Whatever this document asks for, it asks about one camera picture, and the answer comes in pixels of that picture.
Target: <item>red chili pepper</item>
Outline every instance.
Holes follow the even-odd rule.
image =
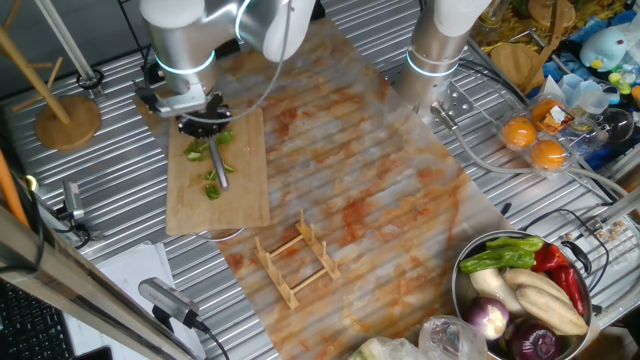
[[[573,307],[578,314],[584,314],[584,303],[582,302],[582,296],[580,296],[580,289],[578,289],[578,281],[576,280],[576,271],[572,268],[556,268],[550,271],[551,280],[558,284],[569,296]]]
[[[569,265],[562,251],[553,244],[544,244],[542,249],[536,251],[536,264],[531,271],[549,271],[558,267]]]

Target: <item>keyboard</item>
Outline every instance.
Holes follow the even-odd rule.
[[[73,349],[62,312],[0,281],[0,359],[72,358]]]

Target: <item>paper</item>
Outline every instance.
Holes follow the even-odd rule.
[[[140,244],[100,264],[98,268],[149,313],[153,304],[140,295],[138,284],[142,280],[157,277],[175,286],[169,260],[162,244]],[[65,320],[76,356],[108,346],[111,348],[113,360],[146,360],[144,356],[67,314],[65,314]],[[187,329],[175,319],[171,319],[171,325],[180,340],[201,358],[205,357],[204,349],[195,331]]]

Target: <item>stainless steel pot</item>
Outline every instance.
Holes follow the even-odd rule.
[[[473,299],[478,295],[478,292],[476,291],[476,289],[474,289],[473,285],[471,284],[469,275],[460,271],[460,262],[468,257],[471,257],[473,255],[476,255],[485,251],[486,247],[484,244],[486,242],[495,240],[502,236],[508,236],[513,238],[525,238],[528,236],[535,236],[535,235],[526,233],[524,231],[517,231],[517,230],[494,231],[494,232],[490,232],[488,234],[482,235],[479,238],[473,240],[472,242],[469,243],[469,245],[467,245],[467,247],[464,250],[462,250],[462,253],[460,253],[460,256],[458,256],[458,260],[456,261],[456,265],[453,270],[453,280],[452,280],[453,281],[453,284],[452,284],[453,285],[452,287],[453,303],[456,307],[456,313],[459,318],[464,319],[464,314],[467,311],[467,306],[471,302],[471,299]],[[584,308],[585,308],[584,321],[587,323],[587,325],[589,325],[589,327],[591,327],[591,315],[592,315],[591,297],[589,296],[589,290],[588,290],[587,284],[584,281],[584,278],[582,277],[578,269],[573,264],[573,262],[571,262],[571,259],[567,258],[567,260],[569,260],[569,266],[572,266],[574,269],[576,269],[576,274],[577,274],[576,280],[578,282],[580,295],[582,296],[582,301],[584,302]],[[582,336],[562,336],[561,337],[562,341],[560,344],[561,346],[560,355],[558,356],[557,360],[571,359],[573,356],[575,356],[585,346],[585,342],[588,336],[589,336],[588,332],[587,334]],[[487,344],[487,345],[489,347],[489,354],[494,358],[500,359],[500,360],[513,359],[511,356],[505,353],[502,349],[500,349],[500,346],[497,344],[497,342]]]

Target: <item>blue toy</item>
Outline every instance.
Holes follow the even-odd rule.
[[[605,72],[613,69],[627,52],[627,39],[618,30],[604,29],[587,40],[580,50],[584,66]]]

